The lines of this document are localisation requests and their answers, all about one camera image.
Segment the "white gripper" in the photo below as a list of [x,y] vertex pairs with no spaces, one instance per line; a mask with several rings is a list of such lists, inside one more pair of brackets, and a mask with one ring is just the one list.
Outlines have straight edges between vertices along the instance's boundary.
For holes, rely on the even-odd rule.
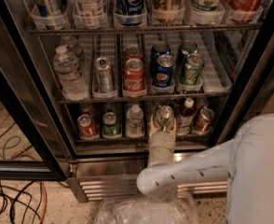
[[160,127],[154,122],[154,116],[149,122],[149,157],[148,166],[172,163],[172,155],[175,149],[176,118],[173,118],[167,128],[167,133],[160,132]]

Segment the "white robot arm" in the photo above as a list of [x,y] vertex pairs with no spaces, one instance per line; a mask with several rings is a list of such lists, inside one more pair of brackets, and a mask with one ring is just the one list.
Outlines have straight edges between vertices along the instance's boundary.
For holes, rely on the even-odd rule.
[[181,184],[218,179],[227,181],[227,224],[274,224],[274,113],[248,120],[221,145],[142,170],[137,187],[167,201]]

